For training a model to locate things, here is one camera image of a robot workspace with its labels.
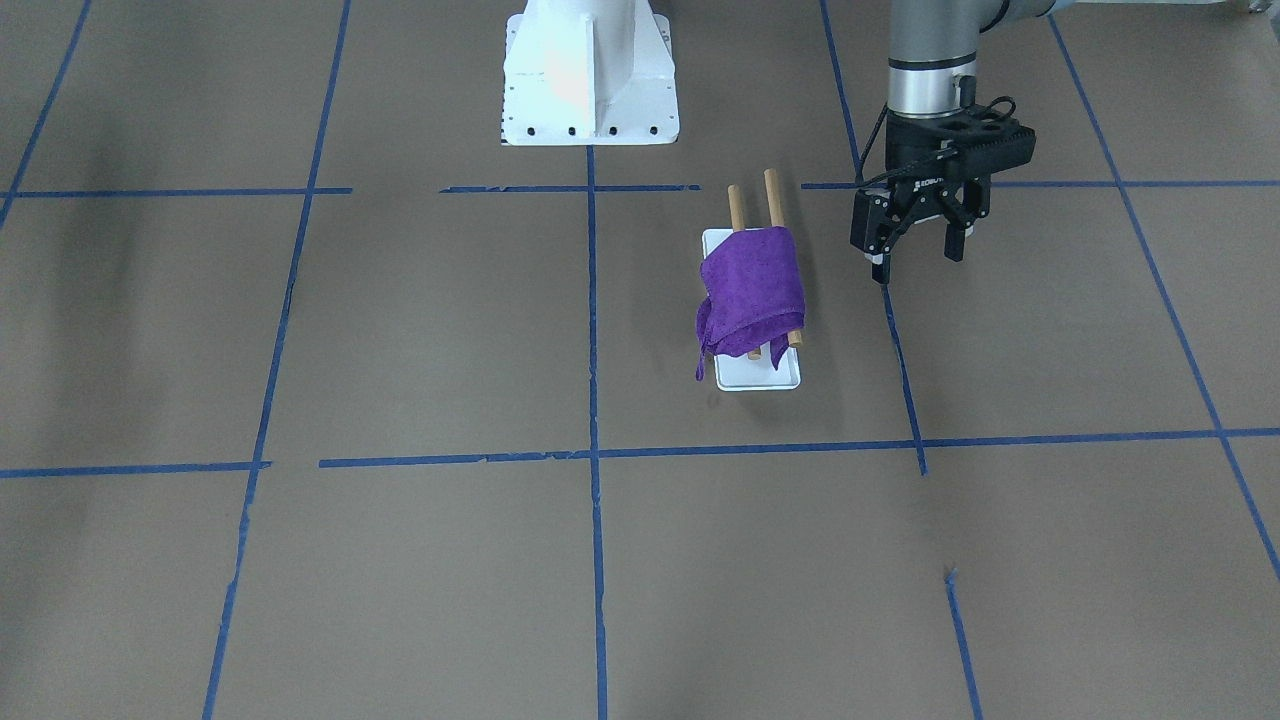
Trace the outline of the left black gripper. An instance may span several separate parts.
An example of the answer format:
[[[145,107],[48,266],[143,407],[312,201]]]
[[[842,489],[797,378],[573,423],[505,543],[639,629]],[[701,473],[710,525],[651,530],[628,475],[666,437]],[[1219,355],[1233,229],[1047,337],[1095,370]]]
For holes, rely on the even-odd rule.
[[[865,161],[876,137],[884,136],[884,170],[869,179],[856,178],[850,227],[850,245],[869,258],[872,279],[881,286],[891,282],[893,246],[909,227],[943,218],[943,255],[960,263],[972,227],[989,210],[989,177],[946,182],[925,176],[929,154],[937,149],[925,123],[934,118],[941,117],[882,110],[860,154]]]

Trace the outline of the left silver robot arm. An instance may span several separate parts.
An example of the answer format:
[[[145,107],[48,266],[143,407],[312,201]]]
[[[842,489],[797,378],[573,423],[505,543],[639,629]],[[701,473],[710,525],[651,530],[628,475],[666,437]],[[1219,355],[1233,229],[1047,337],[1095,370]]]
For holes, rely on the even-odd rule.
[[[946,224],[943,254],[959,263],[973,225],[988,217],[991,181],[1027,165],[1036,132],[1009,96],[977,97],[982,35],[1051,15],[1061,1],[895,1],[888,97],[878,119],[884,168],[855,186],[850,242],[888,284],[893,249],[914,225]]]

